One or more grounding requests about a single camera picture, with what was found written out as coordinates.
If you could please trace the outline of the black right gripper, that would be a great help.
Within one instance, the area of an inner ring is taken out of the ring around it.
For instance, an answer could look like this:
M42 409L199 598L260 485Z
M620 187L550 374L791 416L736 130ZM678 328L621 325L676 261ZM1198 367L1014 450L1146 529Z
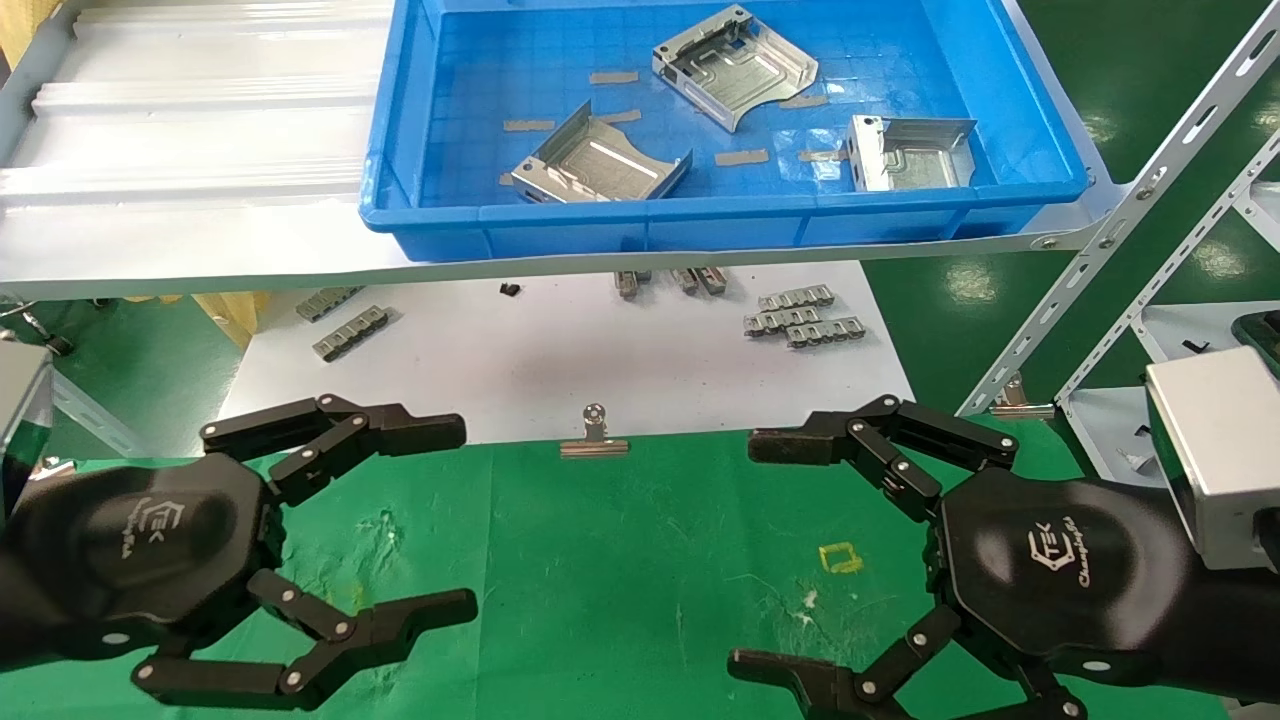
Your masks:
M1092 479L972 478L942 498L941 483L906 455L983 471L1011 468L1018 448L1011 436L893 395L855 411L813 411L800 427L753 430L754 462L847 464L911 520L938 516L941 592L957 612L932 609L860 673L739 648L730 652L730 675L790 691L805 719L909 719L899 691L960 632L964 650L1000 676L1014 674L1027 697L970 719L1088 719L1084 702L1048 669L1152 683L1164 625L1193 573L1193 548L1167 492Z

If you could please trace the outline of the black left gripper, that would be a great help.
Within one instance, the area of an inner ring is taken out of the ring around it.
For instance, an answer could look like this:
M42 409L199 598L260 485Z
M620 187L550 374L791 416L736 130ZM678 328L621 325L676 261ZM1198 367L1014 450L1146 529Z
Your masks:
M211 455L186 465L82 471L23 491L22 662L175 643L132 673L163 705L312 711L357 673L404 661L422 633L476 619L477 596L466 588L348 616L262 570L282 565L276 505L298 506L374 456L460 448L460 414L415 416L399 404L324 395L212 421L201 438ZM284 451L266 483L241 464ZM186 648L214 644L257 606L312 648L288 665L189 656Z

